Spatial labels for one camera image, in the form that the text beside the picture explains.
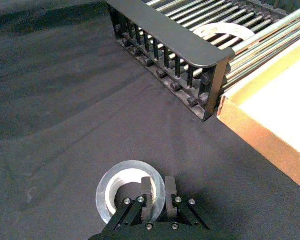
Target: metal rod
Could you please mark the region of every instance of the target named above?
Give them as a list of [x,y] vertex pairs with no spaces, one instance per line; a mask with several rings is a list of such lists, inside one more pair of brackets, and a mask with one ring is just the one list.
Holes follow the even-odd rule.
[[138,43],[138,45],[141,45],[141,37],[140,37],[140,31],[139,31],[139,27],[137,25],[134,25],[134,30],[135,30],[135,36],[136,36],[136,41]]
[[149,53],[150,52],[150,46],[149,46],[148,34],[144,33],[143,38],[144,38],[144,47],[145,47],[145,50],[147,51],[147,53]]
[[158,40],[153,39],[153,52],[156,60],[159,60],[159,51],[158,51]]
[[230,8],[232,5],[233,5],[233,4],[232,4],[231,2],[229,2],[229,3],[225,4],[225,5],[223,5],[222,7],[217,8],[216,10],[213,10],[213,11],[211,11],[211,12],[208,12],[208,13],[205,14],[205,15],[202,15],[202,16],[200,16],[200,17],[198,17],[198,18],[196,18],[196,19],[194,19],[194,20],[192,20],[192,21],[187,22],[186,24],[184,24],[184,25],[182,25],[182,26],[185,27],[185,28],[188,28],[188,27],[190,27],[190,26],[192,26],[192,25],[194,25],[194,24],[196,24],[196,23],[198,23],[198,22],[200,22],[200,21],[202,21],[202,20],[204,20],[204,19],[207,19],[207,18],[209,18],[209,17],[215,15],[216,13],[218,13],[218,12],[220,12],[220,11],[222,11],[222,10],[225,10],[225,9],[227,9],[227,8]]
[[238,10],[239,8],[240,7],[238,5],[235,5],[234,7],[228,9],[227,11],[223,11],[221,14],[219,14],[219,15],[217,15],[217,16],[215,16],[215,17],[213,17],[213,18],[211,18],[211,19],[209,19],[207,21],[204,21],[204,22],[200,23],[199,25],[196,25],[196,26],[190,28],[189,30],[191,32],[194,32],[196,29],[198,29],[198,28],[200,28],[200,27],[202,27],[202,26],[204,26],[206,24],[212,23],[212,22],[214,22],[217,19],[223,18],[224,16],[226,16],[226,15],[228,15],[228,14],[230,14],[230,13],[236,11],[236,10]]
[[290,23],[294,22],[300,18],[300,9],[296,10],[292,14],[286,16],[285,18],[281,19],[280,21],[272,24],[271,26],[267,27],[266,29],[260,31],[258,34],[254,35],[253,37],[249,38],[241,42],[240,44],[236,45],[232,49],[234,50],[235,54],[238,55],[243,51],[247,50],[251,47],[254,43],[260,42],[263,39],[267,38],[269,35],[279,31],[280,29],[286,27]]
[[[231,21],[233,18],[236,18],[237,16],[240,16],[242,13],[242,11],[245,10],[245,11],[248,11],[246,9],[242,9],[241,11],[238,11],[236,12],[235,14],[231,15],[231,16],[228,16],[227,18],[223,19],[222,21],[220,21],[219,23],[227,23],[229,21]],[[242,17],[240,17],[239,19],[235,20],[234,22],[232,22],[232,24],[240,24],[241,22],[253,17],[255,15],[255,13],[252,11],[250,12],[249,14],[247,15],[244,15]],[[217,34],[213,34],[213,35],[209,35],[209,36],[205,36],[203,39],[208,41],[212,38],[214,38],[215,36],[217,36]]]
[[265,64],[266,62],[268,62],[270,59],[272,59],[276,55],[278,55],[280,52],[282,52],[283,50],[285,50],[286,48],[288,48],[289,46],[291,46],[292,44],[294,44],[295,42],[297,42],[299,39],[300,39],[300,36],[294,38],[291,42],[289,42],[288,44],[286,44],[286,45],[278,48],[275,51],[273,51],[271,54],[269,54],[266,57],[264,57],[261,61],[258,61],[255,64],[253,64],[252,66],[244,69],[243,71],[241,71],[238,75],[234,76],[233,78],[228,79],[228,82],[224,86],[222,86],[221,92],[226,93],[234,84],[236,84],[241,79],[243,79],[246,76],[248,76],[249,74],[251,74],[253,71],[255,71],[256,69],[258,69],[260,66],[262,66],[263,64]]
[[166,1],[166,0],[152,0],[150,2],[147,2],[146,4],[150,7],[153,7],[153,6],[158,5],[158,4],[160,4],[161,2],[164,2],[164,1]]
[[259,52],[255,56],[253,56],[253,59],[245,62],[244,64],[241,64],[240,66],[238,66],[234,69],[232,69],[232,71],[226,75],[226,78],[227,79],[233,78],[235,75],[239,74],[244,69],[250,67],[254,63],[258,62],[259,60],[262,60],[266,56],[270,55],[273,51],[281,48],[285,44],[288,44],[289,42],[291,42],[292,40],[294,40],[298,36],[300,36],[300,29],[297,32],[294,32],[294,33],[280,39],[280,41],[276,42],[275,44],[268,46],[266,49],[264,49],[263,51]]
[[[211,18],[211,19],[209,19],[209,20],[207,20],[207,21],[205,21],[205,22],[203,22],[203,25],[212,23],[212,22],[216,21],[217,19],[222,18],[222,17],[224,17],[225,15],[229,14],[230,12],[233,12],[233,11],[237,10],[238,8],[239,8],[239,6],[234,6],[234,7],[230,8],[228,11],[224,11],[223,13],[221,13],[221,14],[219,14],[219,15],[217,15],[217,16],[215,16],[215,17],[213,17],[213,18]],[[227,17],[227,21],[229,21],[229,20],[231,20],[231,18],[233,19],[233,18],[235,18],[235,17],[237,17],[237,13],[235,13],[235,14],[233,14],[233,15]],[[176,57],[176,54],[174,54],[174,53],[172,53],[172,54],[169,55],[170,60],[173,60],[175,57]],[[186,66],[184,66],[183,68],[184,68],[185,71],[187,71],[188,68],[189,68],[189,66],[186,65]],[[195,70],[195,71],[194,71],[195,77],[196,77],[198,74],[200,74],[200,73],[202,73],[202,69],[201,69],[201,68]]]
[[[238,9],[239,9],[239,6],[234,6],[234,7],[230,8],[229,10],[224,11],[224,12],[222,12],[221,14],[219,14],[219,15],[213,17],[213,18],[210,18],[209,20],[207,20],[207,21],[205,21],[205,22],[203,22],[203,23],[200,23],[200,26],[203,26],[203,25],[206,25],[206,24],[209,24],[209,23],[213,23],[213,22],[215,22],[216,20],[218,20],[218,19],[220,19],[220,18],[223,18],[224,16],[226,16],[226,15],[228,15],[228,14],[230,14],[230,13],[232,13],[232,12],[238,10]],[[235,14],[229,16],[227,19],[228,19],[228,20],[231,20],[231,18],[234,19],[234,18],[236,18],[236,17],[237,17],[237,13],[235,13]],[[158,47],[159,47],[159,49],[161,49],[161,48],[163,48],[163,45],[162,45],[162,44],[159,44]],[[170,56],[170,59],[173,60],[174,58],[175,58],[175,55],[172,54],[172,55]]]
[[206,6],[206,5],[212,4],[212,3],[216,2],[216,1],[217,1],[217,0],[206,1],[206,2],[204,2],[204,3],[202,3],[202,4],[199,4],[199,5],[195,6],[195,7],[192,7],[192,8],[190,8],[190,9],[186,10],[186,11],[183,11],[183,12],[181,12],[181,13],[179,13],[179,14],[173,16],[173,17],[171,17],[171,19],[172,19],[172,20],[180,19],[181,17],[183,17],[183,16],[185,16],[185,15],[188,15],[188,14],[190,14],[190,13],[192,13],[192,12],[198,10],[198,9],[201,9],[201,8],[203,8],[203,7]]
[[131,21],[128,18],[126,19],[126,23],[128,25],[129,37],[131,39],[134,39],[134,34],[133,34],[133,31],[132,31]]
[[184,6],[178,8],[178,9],[176,9],[176,10],[174,10],[174,11],[171,11],[171,12],[167,13],[166,16],[169,18],[169,17],[171,17],[171,16],[173,16],[173,15],[175,15],[175,14],[178,14],[178,13],[180,13],[180,12],[182,12],[182,11],[184,11],[184,10],[186,10],[186,9],[188,9],[188,8],[190,8],[190,7],[194,6],[194,5],[196,5],[196,4],[202,3],[202,2],[204,2],[204,1],[206,1],[206,0],[197,0],[197,1],[193,1],[193,2],[191,2],[191,3],[187,4],[187,5],[184,5]]
[[166,46],[164,46],[163,52],[164,52],[164,66],[166,69],[168,69],[169,68],[169,49]]
[[211,6],[209,6],[209,7],[206,7],[206,8],[204,8],[204,9],[202,9],[201,11],[207,12],[207,11],[209,11],[209,10],[215,8],[216,6],[218,6],[217,4],[218,4],[218,3],[216,3],[216,4],[214,4],[214,5],[211,5]]
[[225,2],[226,2],[226,0],[218,1],[217,3],[215,3],[215,4],[213,4],[213,5],[210,5],[210,6],[208,6],[208,7],[205,7],[204,9],[201,9],[200,11],[197,11],[197,12],[195,12],[195,13],[189,15],[189,16],[183,17],[182,19],[176,21],[176,23],[182,25],[183,23],[185,23],[185,22],[187,22],[187,21],[193,19],[193,18],[196,17],[196,16],[200,16],[200,15],[202,15],[203,13],[208,12],[208,11],[210,11],[211,9],[214,9],[215,7],[221,6],[221,5],[224,4]]
[[176,6],[178,4],[181,4],[182,2],[185,2],[185,1],[187,1],[187,0],[175,0],[175,1],[170,2],[170,3],[168,3],[168,4],[166,4],[162,7],[157,8],[156,10],[158,12],[163,12],[163,11],[165,11],[167,9],[170,9],[170,8],[173,8],[174,6]]
[[190,66],[188,70],[188,80],[187,80],[187,87],[192,88],[194,80],[194,67]]
[[[272,19],[268,19],[268,20],[265,20],[263,23],[260,23],[259,25],[255,26],[254,28],[251,29],[251,31],[253,32],[257,32],[259,31],[260,29],[263,29],[264,27],[268,26],[269,24],[272,23]],[[226,42],[225,44],[219,46],[219,49],[220,50],[224,50],[228,47],[231,47],[232,45],[236,44],[237,42],[239,42],[241,40],[241,38],[239,37],[235,37],[234,39]]]
[[180,57],[175,57],[175,76],[180,78]]
[[265,49],[266,47],[270,46],[276,41],[279,41],[281,38],[285,37],[286,35],[290,34],[291,32],[299,28],[300,28],[300,20],[287,28],[283,28],[282,30],[278,31],[276,34],[271,35],[265,41],[261,42],[260,44],[257,44],[256,46],[253,46],[252,48],[248,49],[247,51],[245,51],[244,53],[236,57],[233,61],[231,61],[230,62],[231,68],[236,68],[238,65],[241,65],[242,62],[247,61],[250,58],[253,58],[257,52],[260,52],[261,50]]

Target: cardboard edge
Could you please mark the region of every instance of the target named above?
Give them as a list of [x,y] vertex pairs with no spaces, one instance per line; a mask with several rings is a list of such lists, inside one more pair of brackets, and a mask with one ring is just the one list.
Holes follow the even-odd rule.
[[293,147],[248,116],[226,96],[221,99],[217,117],[300,186],[300,153]]

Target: dark fabric surface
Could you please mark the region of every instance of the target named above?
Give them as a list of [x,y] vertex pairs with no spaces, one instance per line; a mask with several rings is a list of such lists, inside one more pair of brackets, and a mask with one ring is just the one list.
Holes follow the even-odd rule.
[[100,233],[98,183],[127,160],[174,176],[235,239],[300,239],[300,187],[197,119],[116,42],[103,2],[1,22],[0,239]]

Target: bolt head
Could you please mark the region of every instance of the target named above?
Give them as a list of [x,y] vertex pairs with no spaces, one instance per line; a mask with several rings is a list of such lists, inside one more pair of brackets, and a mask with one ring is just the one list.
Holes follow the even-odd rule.
[[172,223],[172,224],[171,224],[171,228],[172,228],[173,230],[178,230],[178,228],[179,228],[178,223],[176,223],[176,222]]
[[152,230],[152,228],[153,228],[154,226],[151,224],[151,223],[147,223],[146,225],[145,225],[145,228],[147,229],[147,230]]
[[138,197],[138,202],[139,203],[143,203],[145,201],[143,196]]
[[196,201],[195,201],[193,198],[190,198],[190,199],[189,199],[189,204],[190,204],[190,205],[195,205],[195,204],[196,204]]
[[174,199],[177,203],[181,203],[182,199],[181,197],[177,196],[175,199]]
[[131,203],[131,199],[130,198],[126,198],[125,200],[123,200],[124,204],[129,205]]

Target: screw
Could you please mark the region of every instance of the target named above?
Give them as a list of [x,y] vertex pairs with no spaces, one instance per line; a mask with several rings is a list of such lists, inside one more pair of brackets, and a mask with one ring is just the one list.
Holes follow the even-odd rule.
[[182,89],[182,86],[177,82],[171,83],[170,87],[174,92],[178,92]]
[[187,100],[188,104],[191,106],[191,107],[194,107],[195,105],[198,104],[198,101],[195,97],[189,97]]
[[151,223],[147,223],[147,224],[145,225],[145,228],[146,228],[147,230],[150,231],[150,230],[153,228],[153,226],[152,226]]
[[179,228],[179,225],[178,225],[178,223],[172,223],[171,224],[171,228],[173,229],[173,230],[178,230],[178,228]]
[[177,203],[181,203],[182,199],[181,197],[177,196],[175,199],[174,199]]
[[143,203],[145,201],[143,196],[138,197],[138,202],[139,203]]
[[190,203],[190,205],[195,205],[196,201],[193,198],[190,198],[189,199],[189,203]]
[[126,198],[125,200],[123,200],[124,204],[129,205],[131,203],[131,199],[130,198]]

